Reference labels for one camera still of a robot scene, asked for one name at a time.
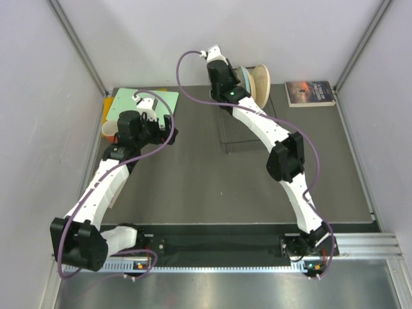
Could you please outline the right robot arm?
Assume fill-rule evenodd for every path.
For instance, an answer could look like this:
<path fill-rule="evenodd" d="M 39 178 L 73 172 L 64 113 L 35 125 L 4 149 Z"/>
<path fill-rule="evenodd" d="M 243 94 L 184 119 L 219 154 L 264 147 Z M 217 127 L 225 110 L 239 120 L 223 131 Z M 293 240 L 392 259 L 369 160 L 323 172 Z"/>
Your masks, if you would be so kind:
<path fill-rule="evenodd" d="M 233 118 L 244 124 L 266 147 L 268 174 L 280 183 L 292 205 L 300 230 L 302 250 L 314 255 L 327 240 L 335 249 L 331 226 L 315 209 L 304 172 L 304 139 L 301 133 L 291 133 L 272 120 L 239 85 L 228 60 L 208 60 L 211 97 Z"/>

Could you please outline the black wire dish rack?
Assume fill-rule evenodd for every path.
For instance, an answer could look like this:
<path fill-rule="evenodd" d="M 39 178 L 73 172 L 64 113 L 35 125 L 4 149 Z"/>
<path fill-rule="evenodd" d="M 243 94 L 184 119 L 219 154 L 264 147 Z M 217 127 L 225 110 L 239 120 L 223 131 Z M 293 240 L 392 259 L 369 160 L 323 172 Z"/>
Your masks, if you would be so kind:
<path fill-rule="evenodd" d="M 246 69 L 252 74 L 254 68 L 249 67 Z M 270 94 L 263 111 L 270 116 L 275 115 Z M 218 108 L 216 114 L 218 116 L 218 139 L 221 148 L 227 154 L 265 148 L 259 138 L 247 126 L 236 120 L 227 111 Z"/>

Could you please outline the blue and white plate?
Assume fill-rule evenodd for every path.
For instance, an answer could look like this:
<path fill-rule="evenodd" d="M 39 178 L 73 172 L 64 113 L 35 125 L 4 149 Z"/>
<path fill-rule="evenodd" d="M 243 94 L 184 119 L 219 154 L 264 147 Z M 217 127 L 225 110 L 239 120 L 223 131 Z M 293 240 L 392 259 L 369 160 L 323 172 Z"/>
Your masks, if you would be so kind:
<path fill-rule="evenodd" d="M 238 79 L 240 80 L 240 85 L 249 93 L 251 94 L 251 87 L 250 87 L 250 80 L 248 77 L 248 70 L 240 66 L 238 68 Z"/>

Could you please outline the bird plate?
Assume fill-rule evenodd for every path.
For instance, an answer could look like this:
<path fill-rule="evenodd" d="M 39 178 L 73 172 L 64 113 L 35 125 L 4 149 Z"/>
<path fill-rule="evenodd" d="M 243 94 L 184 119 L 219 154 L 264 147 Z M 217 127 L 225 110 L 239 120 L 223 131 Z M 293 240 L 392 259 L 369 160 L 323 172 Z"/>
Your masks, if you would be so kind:
<path fill-rule="evenodd" d="M 234 68 L 234 73 L 235 73 L 235 76 L 236 76 L 236 80 L 237 80 L 237 83 L 239 84 L 240 83 L 240 79 L 239 79 L 239 70 L 238 70 L 239 68 Z"/>
<path fill-rule="evenodd" d="M 250 86 L 250 94 L 251 94 L 251 97 L 255 100 L 256 99 L 256 85 L 254 82 L 254 78 L 249 71 L 247 71 L 247 75 L 248 75 L 248 81 L 249 81 L 249 86 Z"/>

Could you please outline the cream plate with sprig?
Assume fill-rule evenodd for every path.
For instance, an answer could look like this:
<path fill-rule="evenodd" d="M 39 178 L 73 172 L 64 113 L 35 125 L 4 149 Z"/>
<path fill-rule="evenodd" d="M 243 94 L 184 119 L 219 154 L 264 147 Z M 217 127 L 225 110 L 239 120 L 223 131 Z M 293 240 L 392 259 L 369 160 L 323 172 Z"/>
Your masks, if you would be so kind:
<path fill-rule="evenodd" d="M 270 94 L 271 80 L 269 70 L 265 65 L 259 64 L 253 69 L 252 77 L 256 90 L 256 104 L 261 109 L 264 109 Z"/>

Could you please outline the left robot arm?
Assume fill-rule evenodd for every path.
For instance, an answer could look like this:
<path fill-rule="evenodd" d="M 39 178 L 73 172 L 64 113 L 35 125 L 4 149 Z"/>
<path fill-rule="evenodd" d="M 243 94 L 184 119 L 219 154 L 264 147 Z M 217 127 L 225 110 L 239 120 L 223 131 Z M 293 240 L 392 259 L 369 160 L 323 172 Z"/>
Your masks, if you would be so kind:
<path fill-rule="evenodd" d="M 100 270 L 109 256 L 127 250 L 139 255 L 145 250 L 142 229 L 123 223 L 101 231 L 106 211 L 114 205 L 135 165 L 145 156 L 147 145 L 162 149 L 178 134 L 172 114 L 164 115 L 164 127 L 146 111 L 125 111 L 117 120 L 115 139 L 104 151 L 91 183 L 77 204 L 63 218 L 50 225 L 55 260 L 90 271 Z"/>

